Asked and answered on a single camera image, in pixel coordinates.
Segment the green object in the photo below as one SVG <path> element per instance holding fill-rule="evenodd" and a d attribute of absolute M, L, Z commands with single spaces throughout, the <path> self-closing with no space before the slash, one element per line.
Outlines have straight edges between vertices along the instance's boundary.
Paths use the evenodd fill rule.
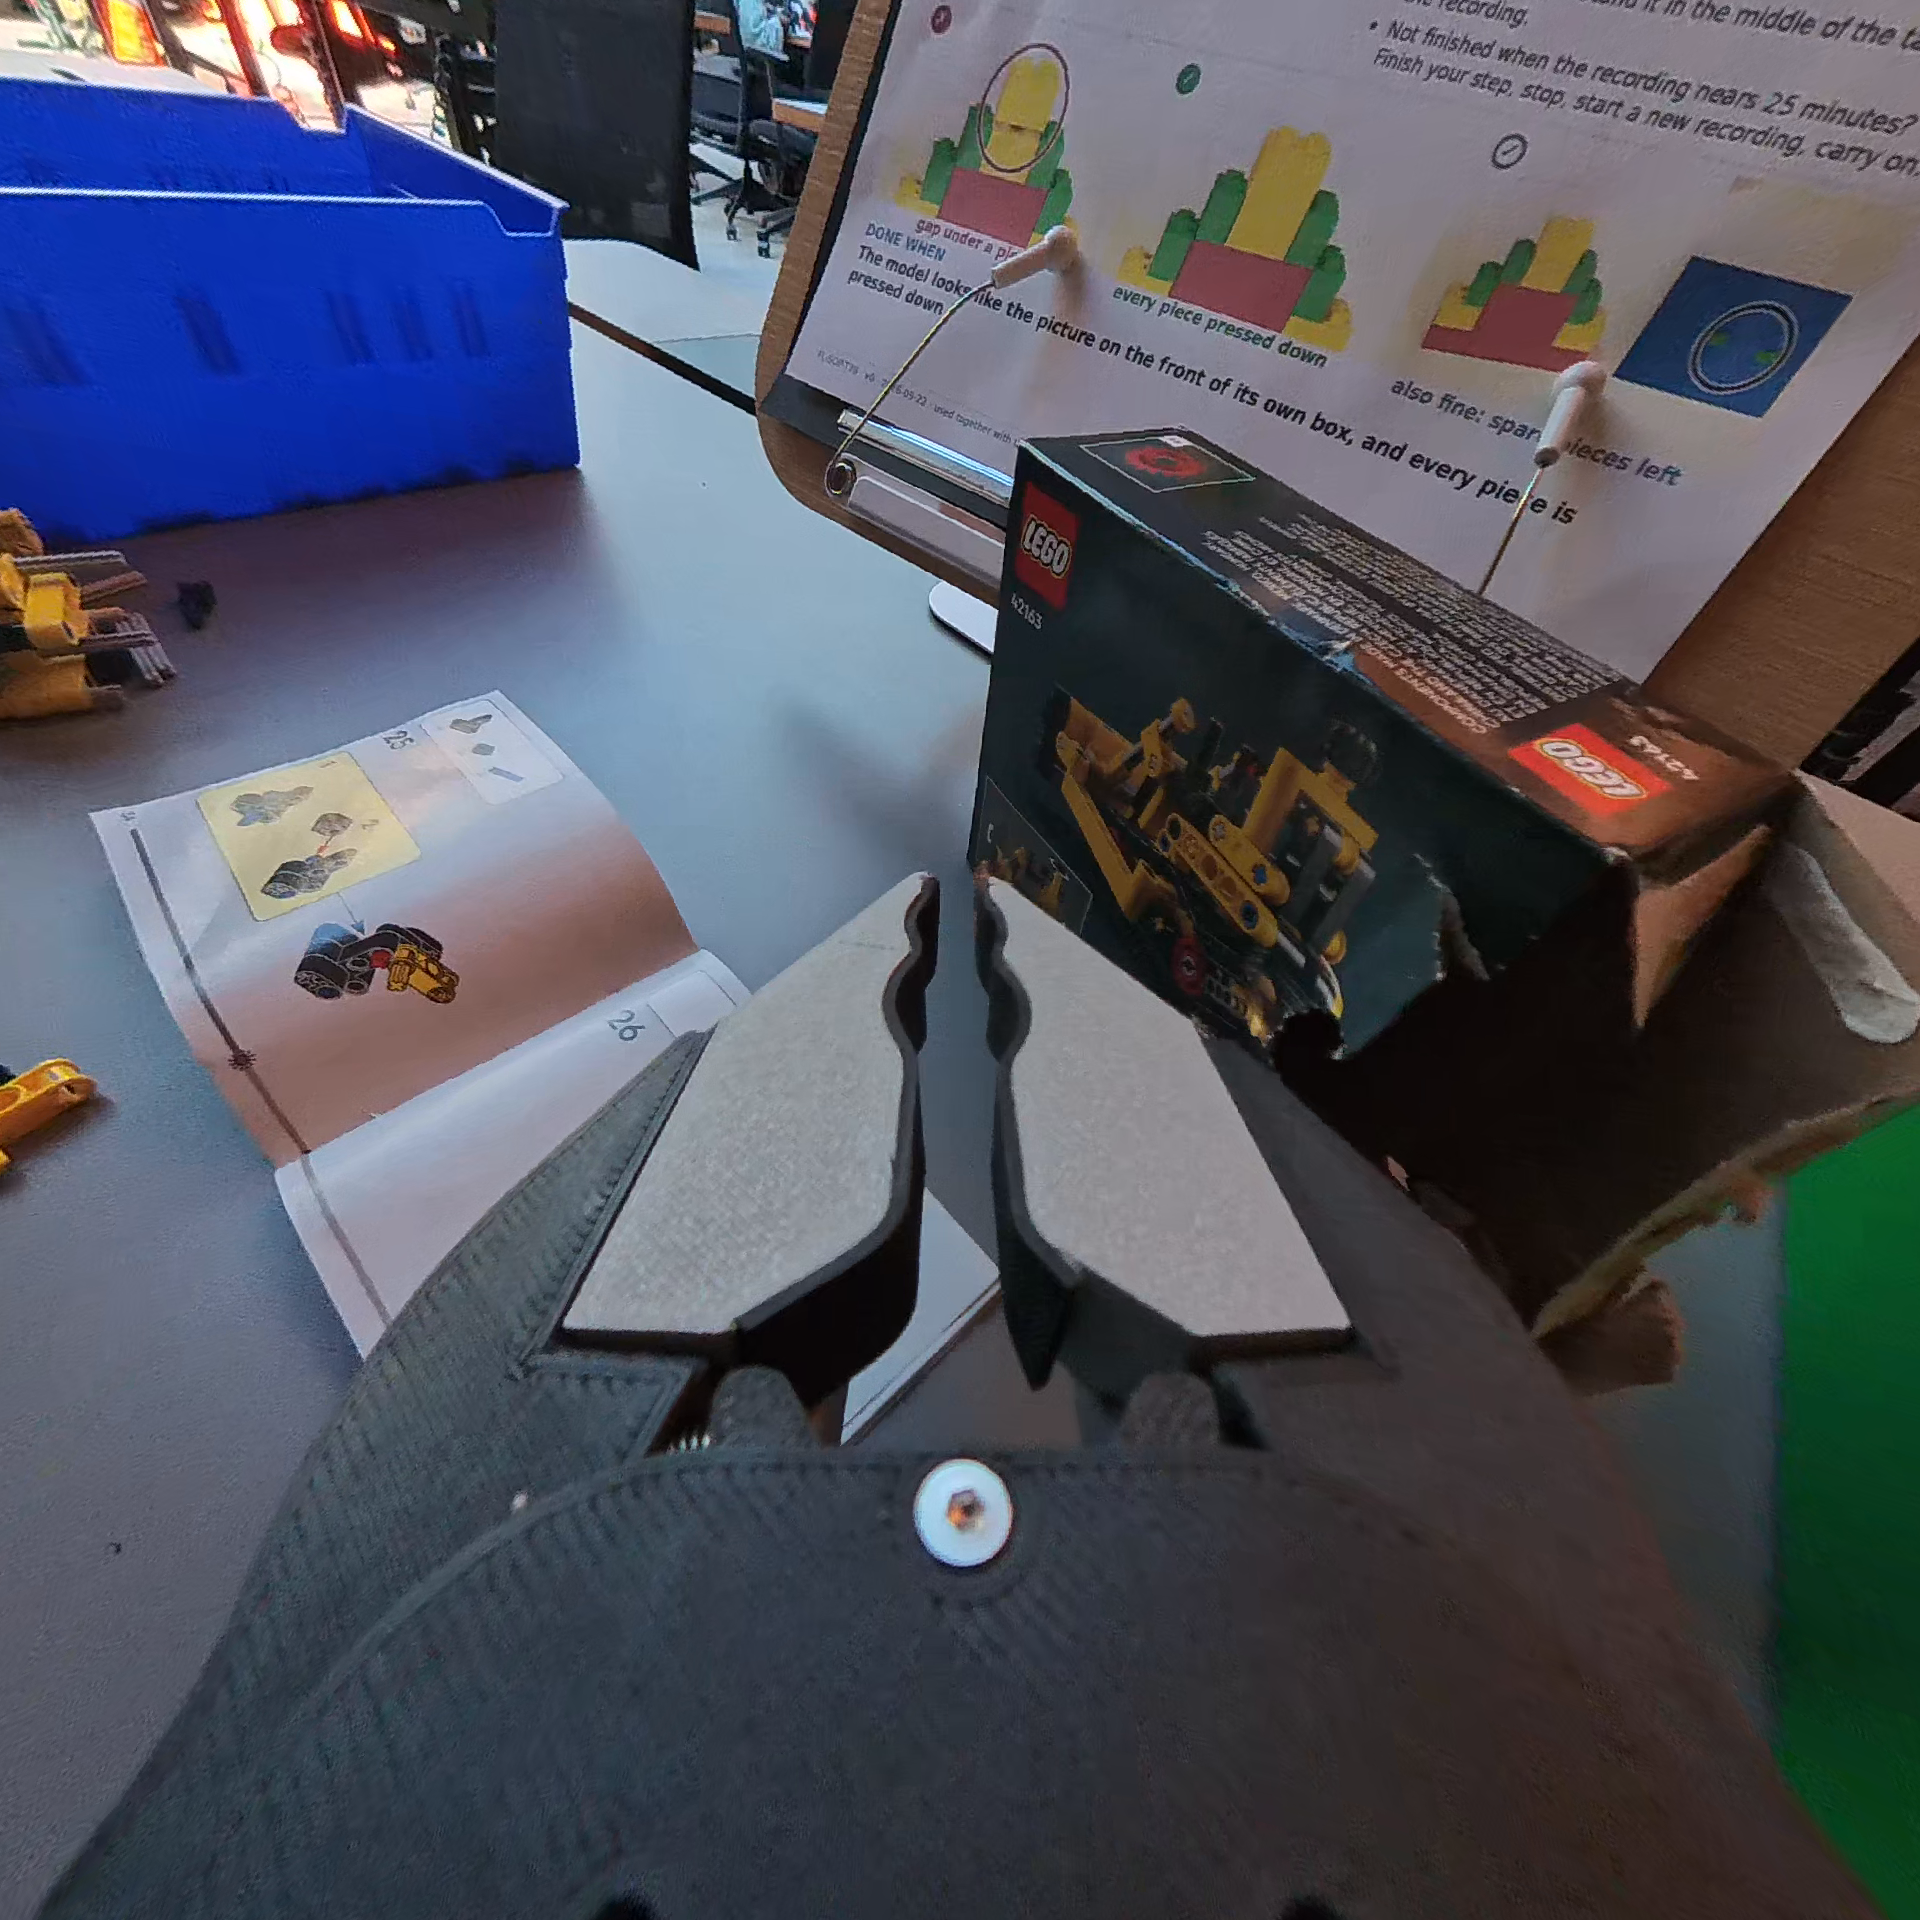
<path fill-rule="evenodd" d="M 1794 1176 L 1782 1228 L 1777 1754 L 1918 1916 L 1918 1115 Z"/>

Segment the black office chair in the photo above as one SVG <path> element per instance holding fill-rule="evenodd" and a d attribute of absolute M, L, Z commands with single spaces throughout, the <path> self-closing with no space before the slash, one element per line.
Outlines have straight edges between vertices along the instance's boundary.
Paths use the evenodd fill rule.
<path fill-rule="evenodd" d="M 756 217 L 756 255 L 773 257 L 775 239 L 791 232 L 805 194 L 810 161 L 819 137 L 775 117 L 778 89 L 771 71 L 748 61 L 740 82 L 735 156 L 740 173 L 724 197 L 727 240 L 739 240 L 735 225 Z"/>

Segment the black chair backrest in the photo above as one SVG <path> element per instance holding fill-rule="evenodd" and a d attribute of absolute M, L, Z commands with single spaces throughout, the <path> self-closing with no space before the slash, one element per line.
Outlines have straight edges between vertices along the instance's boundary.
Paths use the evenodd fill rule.
<path fill-rule="evenodd" d="M 572 240 L 698 267 L 691 2 L 497 2 L 498 172 L 567 208 Z"/>

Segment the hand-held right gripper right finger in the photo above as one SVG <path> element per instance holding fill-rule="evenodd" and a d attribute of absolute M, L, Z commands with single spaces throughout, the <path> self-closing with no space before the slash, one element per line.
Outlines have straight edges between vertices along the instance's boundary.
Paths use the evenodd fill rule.
<path fill-rule="evenodd" d="M 1007 880 L 975 880 L 999 1287 L 1030 1385 L 1333 1354 L 1353 1319 L 1197 1026 Z"/>

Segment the yellow lego bulldozer model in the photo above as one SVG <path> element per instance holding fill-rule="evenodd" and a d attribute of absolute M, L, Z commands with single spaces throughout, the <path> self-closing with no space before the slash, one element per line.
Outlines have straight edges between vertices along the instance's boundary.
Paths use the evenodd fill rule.
<path fill-rule="evenodd" d="M 2 722 L 118 709 L 129 688 L 175 679 L 153 624 L 121 604 L 149 579 L 116 548 L 51 552 L 2 513 Z"/>

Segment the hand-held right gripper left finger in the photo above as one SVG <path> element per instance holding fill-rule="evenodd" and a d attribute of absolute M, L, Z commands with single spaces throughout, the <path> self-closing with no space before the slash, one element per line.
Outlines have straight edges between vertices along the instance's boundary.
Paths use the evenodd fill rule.
<path fill-rule="evenodd" d="M 705 1037 L 572 1283 L 565 1354 L 775 1369 L 817 1409 L 895 1341 L 939 898 L 905 875 Z"/>

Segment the blue plastic bin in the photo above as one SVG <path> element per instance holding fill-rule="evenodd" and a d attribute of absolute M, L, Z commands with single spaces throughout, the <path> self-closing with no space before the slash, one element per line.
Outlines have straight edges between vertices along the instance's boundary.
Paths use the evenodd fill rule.
<path fill-rule="evenodd" d="M 347 111 L 2 85 L 2 503 L 109 544 L 580 459 L 559 199 Z"/>

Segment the orange lit display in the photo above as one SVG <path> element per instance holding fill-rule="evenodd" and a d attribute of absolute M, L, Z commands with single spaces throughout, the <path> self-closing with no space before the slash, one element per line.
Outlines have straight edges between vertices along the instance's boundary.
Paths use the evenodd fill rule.
<path fill-rule="evenodd" d="M 350 105 L 409 129 L 431 117 L 421 29 L 362 4 L 75 2 L 36 13 L 83 52 L 273 100 L 303 129 L 338 130 Z"/>

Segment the yellow black lego subassembly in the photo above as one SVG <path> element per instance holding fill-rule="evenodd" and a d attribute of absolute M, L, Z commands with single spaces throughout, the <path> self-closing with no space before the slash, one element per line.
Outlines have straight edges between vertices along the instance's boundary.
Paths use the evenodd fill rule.
<path fill-rule="evenodd" d="M 9 1149 L 89 1105 L 99 1083 L 92 1074 L 66 1059 L 51 1059 L 27 1071 L 2 1071 L 2 1168 L 11 1164 Z"/>

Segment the dark lego set box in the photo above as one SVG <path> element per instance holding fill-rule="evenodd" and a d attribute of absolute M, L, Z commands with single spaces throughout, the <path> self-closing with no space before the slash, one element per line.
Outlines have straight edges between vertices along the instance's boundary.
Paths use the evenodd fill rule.
<path fill-rule="evenodd" d="M 1015 457 L 973 865 L 1535 1336 L 1915 1114 L 1915 827 L 1185 427 Z"/>

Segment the lego instruction booklet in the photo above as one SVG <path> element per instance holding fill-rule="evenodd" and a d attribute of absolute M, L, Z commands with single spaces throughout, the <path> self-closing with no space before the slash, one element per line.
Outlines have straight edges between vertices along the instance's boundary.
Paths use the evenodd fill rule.
<path fill-rule="evenodd" d="M 162 996 L 270 1159 L 362 1359 L 434 1285 L 473 1306 L 455 1253 L 478 1256 L 482 1224 L 502 1228 L 651 1068 L 670 1114 L 705 1037 L 755 996 L 501 693 L 92 821 Z M 559 1256 L 538 1349 L 559 1346 L 645 1145 L 612 1145 L 612 1197 L 588 1201 L 585 1251 Z"/>

